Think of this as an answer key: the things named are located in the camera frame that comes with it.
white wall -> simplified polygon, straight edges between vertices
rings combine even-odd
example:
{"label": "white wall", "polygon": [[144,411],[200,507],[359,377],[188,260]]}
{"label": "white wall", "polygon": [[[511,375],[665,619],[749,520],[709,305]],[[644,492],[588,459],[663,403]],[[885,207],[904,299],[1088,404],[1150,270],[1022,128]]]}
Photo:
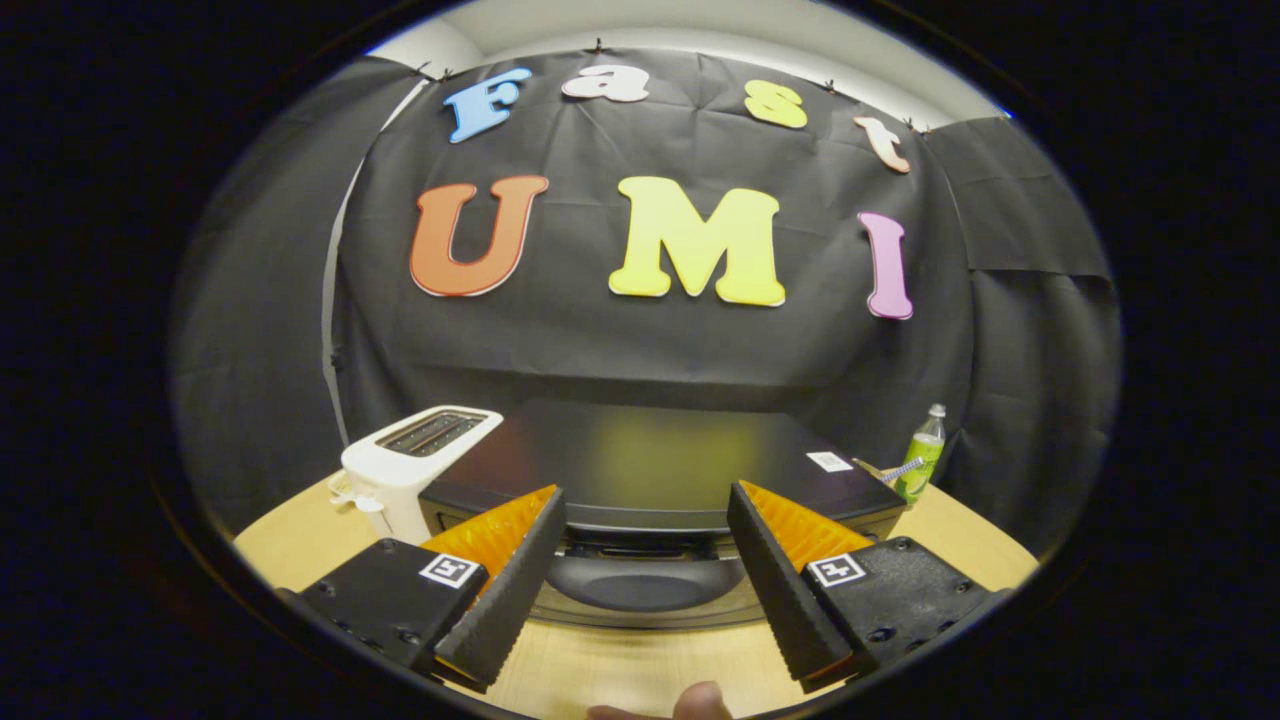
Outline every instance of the white wall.
{"label": "white wall", "polygon": [[901,87],[831,60],[829,58],[820,58],[794,47],[723,32],[675,28],[611,28],[598,32],[564,35],[512,47],[485,58],[485,63],[559,50],[594,47],[596,37],[600,37],[607,47],[689,50],[765,65],[818,83],[835,79],[836,90],[840,92],[869,102],[896,118],[911,118],[911,122],[918,127],[940,127],[955,122],[955,118],[950,114],[904,91]]}
{"label": "white wall", "polygon": [[[836,88],[919,127],[995,117],[978,90],[910,45],[809,0],[475,0],[371,54],[431,74],[605,46],[701,51]],[[434,60],[434,56],[445,60]]]}
{"label": "white wall", "polygon": [[430,60],[431,64],[422,72],[431,77],[444,74],[445,68],[460,72],[485,64],[484,53],[476,44],[440,19],[419,23],[374,47],[369,55],[396,60],[411,68]]}

letter f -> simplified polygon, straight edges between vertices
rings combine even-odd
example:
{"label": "letter f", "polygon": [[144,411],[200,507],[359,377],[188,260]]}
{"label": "letter f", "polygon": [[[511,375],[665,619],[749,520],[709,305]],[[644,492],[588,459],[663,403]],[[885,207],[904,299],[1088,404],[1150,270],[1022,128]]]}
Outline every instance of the letter f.
{"label": "letter f", "polygon": [[458,118],[458,129],[449,136],[449,142],[462,142],[506,120],[511,110],[499,110],[494,105],[515,102],[520,97],[516,82],[532,74],[529,68],[516,68],[448,96],[444,104],[453,105],[453,114]]}

finger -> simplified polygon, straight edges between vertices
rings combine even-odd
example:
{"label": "finger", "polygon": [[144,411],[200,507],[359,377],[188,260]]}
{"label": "finger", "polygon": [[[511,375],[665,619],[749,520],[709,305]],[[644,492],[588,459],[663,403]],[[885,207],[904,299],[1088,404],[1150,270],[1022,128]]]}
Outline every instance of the finger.
{"label": "finger", "polygon": [[612,705],[594,705],[586,708],[586,720],[668,720],[655,715],[636,715]]}
{"label": "finger", "polygon": [[698,683],[680,693],[672,720],[733,720],[716,682]]}

plastic bottle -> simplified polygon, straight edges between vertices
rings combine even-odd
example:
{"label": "plastic bottle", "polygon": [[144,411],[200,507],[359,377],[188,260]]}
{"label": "plastic bottle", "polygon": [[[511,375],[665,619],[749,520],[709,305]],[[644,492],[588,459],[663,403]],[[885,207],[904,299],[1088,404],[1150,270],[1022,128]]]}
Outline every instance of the plastic bottle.
{"label": "plastic bottle", "polygon": [[942,418],[946,418],[946,406],[934,404],[933,407],[929,407],[929,419],[911,436],[911,445],[906,448],[906,457],[902,460],[902,464],[905,465],[920,457],[924,460],[924,465],[893,482],[893,489],[908,505],[915,505],[920,493],[924,492],[924,486],[929,483],[929,478],[933,475],[934,465],[938,464],[938,456],[942,455],[942,446],[947,441],[946,430],[942,429]]}

wooden table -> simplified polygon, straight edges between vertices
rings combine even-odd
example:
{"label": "wooden table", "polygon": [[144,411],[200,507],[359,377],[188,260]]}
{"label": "wooden table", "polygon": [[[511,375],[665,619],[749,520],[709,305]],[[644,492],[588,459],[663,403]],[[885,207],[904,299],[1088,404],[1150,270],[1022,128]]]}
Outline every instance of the wooden table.
{"label": "wooden table", "polygon": [[[301,591],[378,539],[362,512],[329,502],[326,482],[236,538],[271,587]],[[992,591],[1016,587],[1037,568],[1012,538],[932,486],[902,514],[891,537],[897,536],[915,538]],[[763,620],[707,630],[614,630],[530,619],[488,693],[448,687],[532,717],[581,720],[591,705],[669,716],[680,692],[700,680],[719,683],[735,717],[820,694],[806,696],[790,679]]]}

